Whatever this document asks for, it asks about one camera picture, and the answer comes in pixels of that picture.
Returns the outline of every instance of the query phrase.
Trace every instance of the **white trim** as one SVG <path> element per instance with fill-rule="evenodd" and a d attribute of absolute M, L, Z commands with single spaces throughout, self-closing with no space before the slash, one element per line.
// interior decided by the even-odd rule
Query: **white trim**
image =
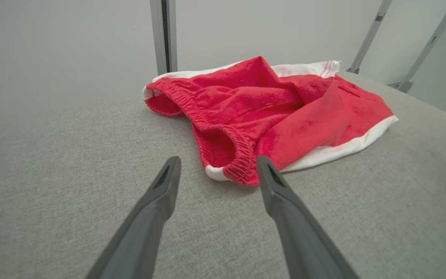
<path fill-rule="evenodd" d="M 241 61 L 230 65 L 214 69 L 207 69 L 203 71 L 167 72 L 166 74 L 162 74 L 160 76 L 155 77 L 153 79 L 153 82 L 157 81 L 160 78 L 192 78 L 200 74 L 210 74 L 212 72 L 219 71 L 221 69 L 227 69 L 240 62 Z M 271 69 L 273 69 L 273 71 L 279 77 L 315 74 L 317 76 L 321 76 L 322 78 L 330 78 L 332 76 L 335 76 L 335 74 L 340 71 L 340 66 L 341 66 L 341 61 L 329 60 L 312 64 L 276 65 L 272 66 Z M 142 90 L 142 93 L 144 94 L 144 100 L 150 99 L 153 96 L 152 92 L 148 90 L 145 86 L 144 89 Z"/>
<path fill-rule="evenodd" d="M 371 129 L 366 134 L 353 138 L 350 141 L 339 146 L 319 146 L 306 154 L 301 159 L 292 163 L 290 166 L 284 168 L 280 172 L 294 171 L 304 168 L 310 168 L 320 164 L 328 163 L 341 157 L 359 152 L 366 147 L 372 145 L 393 123 L 397 122 L 398 118 L 395 115 L 387 117 Z M 223 167 L 215 168 L 211 165 L 206 167 L 206 174 L 209 178 L 217 181 L 230 180 L 223 174 Z"/>
<path fill-rule="evenodd" d="M 215 168 L 211 165 L 207 165 L 204 169 L 209 178 L 212 178 L 216 181 L 226 181 L 230 180 L 223 174 L 223 167 Z"/>

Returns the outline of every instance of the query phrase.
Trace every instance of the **metal frame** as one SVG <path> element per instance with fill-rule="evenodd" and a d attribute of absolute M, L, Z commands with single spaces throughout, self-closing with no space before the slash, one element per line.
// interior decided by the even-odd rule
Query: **metal frame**
<path fill-rule="evenodd" d="M 376 32 L 379 29 L 379 26 L 381 25 L 383 17 L 388 11 L 390 4 L 391 0 L 383 0 L 381 6 L 379 6 L 378 12 L 375 16 L 375 19 L 373 20 L 373 23 L 371 23 L 368 34 L 366 35 L 366 38 L 364 38 L 364 42 L 362 42 L 361 48 L 359 49 L 359 52 L 352 62 L 352 66 L 350 66 L 347 71 L 353 71 L 354 74 L 359 74 L 359 67 L 361 66 L 362 60 L 366 56 L 366 53 L 368 52 L 368 49 L 371 46 L 373 39 L 375 38 Z"/>
<path fill-rule="evenodd" d="M 178 71 L 175 0 L 151 0 L 150 4 L 158 74 Z"/>
<path fill-rule="evenodd" d="M 445 27 L 446 27 L 446 14 L 443 17 L 443 19 L 441 20 L 441 22 L 438 25 L 438 27 L 436 28 L 435 32 L 431 35 L 428 43 L 423 48 L 423 51 L 421 51 L 421 53 L 417 57 L 416 61 L 414 62 L 414 64 L 410 68 L 409 72 L 405 75 L 405 78 L 402 81 L 402 83 L 400 83 L 400 85 L 397 87 L 398 91 L 401 91 L 401 92 L 404 92 L 404 93 L 409 92 L 410 88 L 414 84 L 414 82 L 412 81 L 412 78 L 414 77 L 414 74 L 416 74 L 416 71 L 419 69 L 419 67 L 421 67 L 421 64 L 423 64 L 424 59 L 430 53 L 430 50 L 433 48 L 433 46 L 437 42 L 438 38 L 441 36 L 443 31 L 445 30 Z"/>

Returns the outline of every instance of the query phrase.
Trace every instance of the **terry cloth fabric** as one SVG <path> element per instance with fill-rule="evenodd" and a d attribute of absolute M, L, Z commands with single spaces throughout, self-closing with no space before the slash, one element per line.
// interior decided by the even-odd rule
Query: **terry cloth fabric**
<path fill-rule="evenodd" d="M 156 113 L 191 119 L 209 177 L 257 185 L 258 155 L 280 171 L 308 168 L 363 150 L 398 120 L 339 70 L 334 60 L 271 67 L 256 57 L 163 74 L 143 93 Z"/>

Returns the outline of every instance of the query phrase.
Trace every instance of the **red fabric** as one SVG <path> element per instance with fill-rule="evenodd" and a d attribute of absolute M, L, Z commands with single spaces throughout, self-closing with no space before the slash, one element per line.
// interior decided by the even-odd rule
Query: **red fabric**
<path fill-rule="evenodd" d="M 282 170 L 319 146 L 337 146 L 393 115 L 381 97 L 339 76 L 278 77 L 262 57 L 192 78 L 147 85 L 153 111 L 186 115 L 203 166 L 256 185 L 256 157 Z"/>

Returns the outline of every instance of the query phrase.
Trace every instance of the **gray table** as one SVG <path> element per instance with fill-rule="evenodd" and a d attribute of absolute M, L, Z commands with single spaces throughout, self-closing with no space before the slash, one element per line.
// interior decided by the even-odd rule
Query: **gray table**
<path fill-rule="evenodd" d="M 446 278 L 446 113 L 361 76 L 400 118 L 366 150 L 285 179 L 362 278 Z M 188 119 L 139 96 L 0 129 L 0 278 L 81 278 L 165 160 L 177 205 L 155 278 L 287 278 L 258 188 L 209 179 Z"/>

